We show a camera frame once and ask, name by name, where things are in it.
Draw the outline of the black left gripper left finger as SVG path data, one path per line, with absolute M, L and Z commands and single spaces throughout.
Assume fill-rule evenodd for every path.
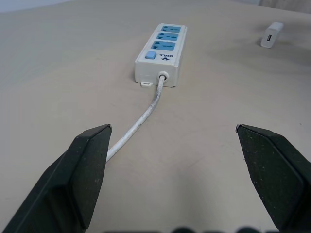
M 5 233 L 84 233 L 102 187 L 111 125 L 88 129 L 41 175 Z

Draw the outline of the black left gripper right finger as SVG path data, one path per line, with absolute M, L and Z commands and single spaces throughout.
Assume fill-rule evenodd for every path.
M 236 127 L 252 184 L 281 232 L 311 231 L 311 163 L 282 135 Z

